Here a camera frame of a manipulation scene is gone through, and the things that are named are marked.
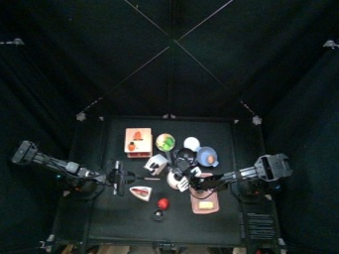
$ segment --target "black curtain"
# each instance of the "black curtain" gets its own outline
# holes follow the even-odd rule
[[[265,118],[270,153],[294,175],[278,198],[293,253],[339,253],[339,51],[329,50]]]
[[[0,46],[0,98],[0,252],[38,253],[51,233],[60,192],[55,174],[16,166],[10,158],[22,140],[66,158],[76,116],[26,48],[15,45]]]

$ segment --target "black cloth wall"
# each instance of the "black cloth wall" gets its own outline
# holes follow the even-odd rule
[[[23,139],[67,158],[76,114],[263,118],[295,169],[279,197],[297,253],[338,253],[338,0],[0,1],[0,246],[51,231],[54,174],[8,163]]]
[[[38,253],[60,195],[55,174],[10,163],[22,140],[67,158],[76,116],[24,49],[0,47],[0,253]]]
[[[278,198],[294,253],[339,253],[339,52],[329,51],[265,118],[266,147],[294,168]]]

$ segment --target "black table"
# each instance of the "black table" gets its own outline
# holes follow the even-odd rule
[[[123,162],[126,170],[150,177],[143,169],[148,159],[130,159],[124,153],[126,128],[151,128],[154,140],[162,133],[170,133],[176,140],[175,149],[183,148],[187,137],[196,137],[202,146],[213,147],[219,156],[215,168],[203,172],[223,174],[251,167],[265,154],[261,129],[246,119],[179,119],[92,117],[80,122],[74,142],[71,159],[98,171],[110,170],[110,160]],[[154,155],[163,154],[154,147]],[[167,171],[159,175],[159,182],[138,181],[126,186],[124,196],[112,194],[106,187],[91,198],[63,197],[55,223],[55,234],[60,244],[70,242],[87,246],[103,243],[152,246],[249,246],[269,244],[278,246],[278,221],[274,202],[265,205],[242,203],[231,188],[221,191],[221,210],[211,214],[192,212],[190,192],[172,190],[167,184]],[[132,186],[152,187],[148,202],[128,192]],[[156,202],[170,199],[170,208],[162,221],[152,219]],[[266,239],[251,239],[253,215],[263,214],[274,225],[273,235]]]

